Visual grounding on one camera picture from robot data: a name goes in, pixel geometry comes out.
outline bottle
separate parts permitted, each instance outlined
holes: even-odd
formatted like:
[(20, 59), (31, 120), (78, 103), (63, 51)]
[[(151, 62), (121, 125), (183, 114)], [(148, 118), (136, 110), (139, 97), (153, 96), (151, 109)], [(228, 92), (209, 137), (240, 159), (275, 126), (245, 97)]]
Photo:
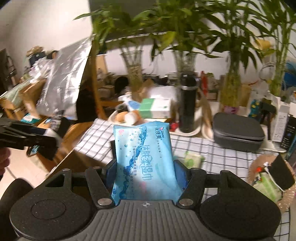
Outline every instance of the bottle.
[(190, 133), (194, 131), (195, 101), (200, 80), (196, 80), (193, 72), (186, 71), (180, 75), (180, 84), (179, 129)]
[(128, 111), (138, 110), (140, 108), (140, 103), (133, 100), (131, 93), (119, 96), (118, 101), (124, 101), (124, 104), (127, 106)]

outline tray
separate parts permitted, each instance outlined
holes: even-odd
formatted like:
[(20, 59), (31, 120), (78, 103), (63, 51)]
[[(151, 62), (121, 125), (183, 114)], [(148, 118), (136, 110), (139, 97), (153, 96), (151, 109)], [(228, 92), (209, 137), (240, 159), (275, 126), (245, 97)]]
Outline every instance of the tray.
[[(151, 121), (160, 121), (160, 122), (165, 122), (167, 119), (140, 119), (138, 122), (136, 122), (134, 125), (128, 125), (125, 122), (118, 122), (115, 120), (115, 116), (117, 115), (117, 111), (114, 111), (108, 118), (108, 122), (111, 122), (114, 125), (120, 125), (120, 126), (137, 126), (137, 125), (141, 125), (144, 123), (148, 123)], [(191, 136), (195, 136), (197, 135), (202, 127), (202, 111), (201, 108), (199, 108), (194, 115), (194, 126), (196, 126), (196, 129), (193, 132), (190, 133), (183, 133), (179, 130), (179, 128), (177, 128), (175, 130), (175, 132), (170, 131), (170, 134), (172, 135), (177, 135), (177, 136), (183, 136), (183, 137), (191, 137)]]

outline blue wet wipes package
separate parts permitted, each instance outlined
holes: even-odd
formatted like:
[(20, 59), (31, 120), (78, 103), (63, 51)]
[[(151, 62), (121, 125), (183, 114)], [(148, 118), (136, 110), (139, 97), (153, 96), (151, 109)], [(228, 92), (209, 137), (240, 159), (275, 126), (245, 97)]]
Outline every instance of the blue wet wipes package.
[(134, 127), (114, 126), (117, 172), (112, 198), (173, 200), (182, 190), (177, 184), (169, 123), (159, 121)]

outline cardboard box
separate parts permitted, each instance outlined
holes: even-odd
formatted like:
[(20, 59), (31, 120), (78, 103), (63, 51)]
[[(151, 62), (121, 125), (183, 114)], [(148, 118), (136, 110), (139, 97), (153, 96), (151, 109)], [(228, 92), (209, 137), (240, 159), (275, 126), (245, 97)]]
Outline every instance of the cardboard box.
[(30, 86), (28, 86), (27, 88), (23, 88), (19, 92), (19, 96), (21, 97), (24, 106), (34, 118), (42, 118), (42, 116), (40, 116), (36, 110), (36, 104), (39, 100), (45, 83), (46, 79), (41, 79), (37, 83), (31, 84)]
[(19, 92), (30, 85), (30, 82), (24, 82), (18, 84), (13, 89), (5, 92), (3, 95), (0, 96), (0, 104), (3, 109), (10, 109), (15, 110), (22, 106), (22, 100), (19, 97)]
[(102, 87), (102, 89), (109, 90), (111, 93), (111, 97), (115, 95), (115, 86), (114, 85), (105, 85)]
[(8, 118), (18, 121), (20, 121), (26, 114), (26, 109), (24, 106), (16, 108), (15, 110), (5, 108), (4, 111)]

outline plastic bag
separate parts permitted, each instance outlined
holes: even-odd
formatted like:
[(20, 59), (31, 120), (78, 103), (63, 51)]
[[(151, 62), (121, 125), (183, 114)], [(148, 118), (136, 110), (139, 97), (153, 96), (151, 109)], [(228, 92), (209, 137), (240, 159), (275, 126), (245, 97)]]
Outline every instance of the plastic bag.
[(112, 198), (173, 200), (182, 190), (177, 184), (169, 123), (159, 121), (134, 127), (114, 126), (117, 172)]
[(88, 37), (59, 50), (36, 106), (41, 115), (52, 116), (58, 109), (64, 110), (64, 117), (77, 120), (76, 102), (91, 40)]
[(46, 57), (37, 60), (29, 72), (30, 76), (38, 80), (39, 78), (47, 78), (54, 64), (54, 59)]

